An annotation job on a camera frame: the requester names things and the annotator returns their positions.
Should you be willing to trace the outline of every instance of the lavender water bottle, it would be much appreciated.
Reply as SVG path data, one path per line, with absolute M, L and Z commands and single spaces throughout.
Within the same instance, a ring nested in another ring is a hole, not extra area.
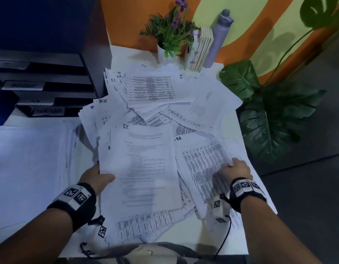
M 215 61 L 216 56 L 218 54 L 218 51 L 221 48 L 224 40 L 226 39 L 226 36 L 229 32 L 231 24 L 234 22 L 233 18 L 229 16 L 229 13 L 230 12 L 228 9 L 224 9 L 220 13 L 215 26 L 213 26 L 212 31 L 213 31 L 214 40 L 208 52 L 206 61 L 203 64 L 203 67 L 207 67 L 207 68 L 212 67 L 213 62 Z

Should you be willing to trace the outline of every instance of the desk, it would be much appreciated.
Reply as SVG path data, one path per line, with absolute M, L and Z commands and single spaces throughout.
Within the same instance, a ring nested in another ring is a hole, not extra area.
M 157 54 L 148 51 L 112 46 L 112 68 L 123 69 L 130 66 L 133 62 L 145 62 L 150 66 L 157 66 Z M 214 63 L 210 69 L 202 68 L 202 72 L 217 76 L 223 68 L 223 64 Z M 190 71 L 184 72 L 186 76 L 192 76 L 195 73 Z M 80 122 L 79 118 L 26 118 L 22 113 L 15 110 L 8 118 L 5 125 L 11 126 L 38 126 L 41 124 L 53 124 L 62 121 Z M 225 138 L 236 140 L 243 148 L 244 141 L 240 131 L 238 118 L 235 112 L 227 113 L 222 121 L 222 135 Z M 93 164 L 93 152 L 89 149 L 86 136 L 81 139 L 77 145 L 76 174 L 79 176 Z M 0 229 L 0 242 L 19 230 L 25 223 L 16 224 Z M 81 234 L 73 234 L 66 248 L 60 257 L 80 257 L 84 256 L 79 249 Z M 211 239 L 211 236 L 196 215 L 175 224 L 158 241 L 167 241 L 187 246 L 201 254 L 215 254 L 217 248 Z M 247 246 L 244 231 L 238 231 L 229 234 L 220 254 L 247 254 Z

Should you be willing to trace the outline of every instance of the artificial plant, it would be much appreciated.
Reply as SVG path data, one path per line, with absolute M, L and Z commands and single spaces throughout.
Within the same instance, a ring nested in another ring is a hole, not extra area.
M 185 0 L 176 0 L 175 6 L 165 16 L 152 15 L 145 30 L 140 35 L 153 36 L 164 49 L 164 56 L 174 57 L 181 53 L 182 46 L 192 45 L 192 31 L 197 29 L 194 22 L 186 19 L 188 4 Z
M 300 140 L 305 118 L 311 116 L 325 90 L 308 84 L 282 81 L 267 85 L 288 52 L 306 35 L 319 28 L 339 26 L 339 0 L 304 0 L 300 18 L 311 28 L 282 56 L 277 67 L 264 85 L 259 83 L 250 60 L 225 66 L 219 73 L 221 82 L 243 100 L 240 128 L 246 147 L 251 153 L 271 162 L 290 150 Z

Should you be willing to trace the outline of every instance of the hand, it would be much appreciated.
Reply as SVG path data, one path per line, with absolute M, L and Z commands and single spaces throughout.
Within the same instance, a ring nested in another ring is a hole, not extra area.
M 224 163 L 222 165 L 222 174 L 231 183 L 235 178 L 244 177 L 250 180 L 252 179 L 252 175 L 250 174 L 250 168 L 245 163 L 245 161 L 239 160 L 237 158 L 233 158 L 233 166 L 228 163 Z
M 116 178 L 113 174 L 99 174 L 99 169 L 99 164 L 89 168 L 83 173 L 78 182 L 90 184 L 96 195 L 101 194 L 105 187 Z

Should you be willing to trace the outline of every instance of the orange wall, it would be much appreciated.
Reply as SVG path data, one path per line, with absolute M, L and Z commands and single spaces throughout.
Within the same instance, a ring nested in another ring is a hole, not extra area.
M 192 19 L 201 0 L 187 0 L 188 18 Z M 261 42 L 283 15 L 293 0 L 268 0 L 260 15 L 248 30 L 234 42 L 222 47 L 216 61 L 224 64 L 250 59 Z M 174 5 L 174 0 L 101 0 L 110 41 L 113 45 L 156 51 L 154 38 L 140 36 L 139 32 L 149 20 L 149 15 L 165 15 Z M 319 30 L 289 57 L 274 77 L 274 81 L 286 77 L 309 54 L 324 42 L 334 31 Z M 271 72 L 259 77 L 265 82 Z

